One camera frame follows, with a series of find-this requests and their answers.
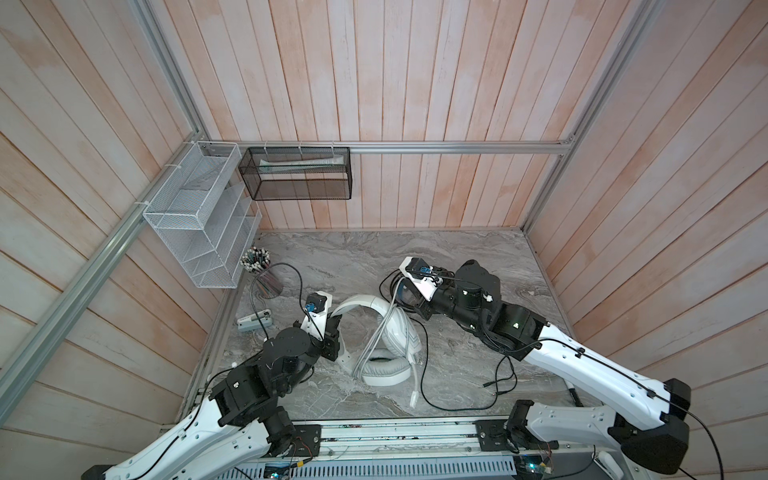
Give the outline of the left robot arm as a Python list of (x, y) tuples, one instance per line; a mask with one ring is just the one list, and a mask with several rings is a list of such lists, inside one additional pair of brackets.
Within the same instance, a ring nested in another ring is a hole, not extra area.
[(131, 458), (95, 465), (83, 478), (213, 479), (253, 458), (286, 459), (292, 468), (310, 462), (320, 450), (320, 427), (296, 427), (279, 401), (319, 359), (337, 359), (340, 319), (331, 305), (329, 293), (308, 294), (304, 320), (214, 375), (209, 396), (187, 417)]

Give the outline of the black blue headphones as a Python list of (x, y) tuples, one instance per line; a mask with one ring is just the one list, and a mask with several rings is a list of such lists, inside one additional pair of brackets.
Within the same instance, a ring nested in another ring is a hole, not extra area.
[(409, 280), (401, 272), (396, 271), (389, 285), (389, 295), (405, 312), (415, 314), (417, 299), (409, 289), (409, 285)]

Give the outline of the white headphones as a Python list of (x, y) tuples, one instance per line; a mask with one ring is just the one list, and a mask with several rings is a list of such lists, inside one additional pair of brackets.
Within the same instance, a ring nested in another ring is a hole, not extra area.
[(416, 374), (422, 344), (404, 310), (380, 297), (360, 294), (345, 300), (333, 316), (343, 316), (356, 308), (376, 313), (378, 325), (357, 358), (346, 349), (341, 337), (342, 349), (335, 362), (368, 386), (389, 387), (411, 379)]

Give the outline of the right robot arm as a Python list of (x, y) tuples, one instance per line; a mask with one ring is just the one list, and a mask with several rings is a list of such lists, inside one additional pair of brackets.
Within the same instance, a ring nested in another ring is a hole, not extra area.
[(505, 424), (513, 452), (564, 442), (619, 450), (652, 472), (680, 472), (689, 449), (691, 388), (629, 370), (574, 340), (543, 316), (501, 296), (500, 280), (477, 261), (455, 272), (407, 257), (399, 267), (414, 296), (409, 310), (443, 315), (486, 347), (553, 373), (601, 401), (599, 407), (553, 407), (519, 400)]

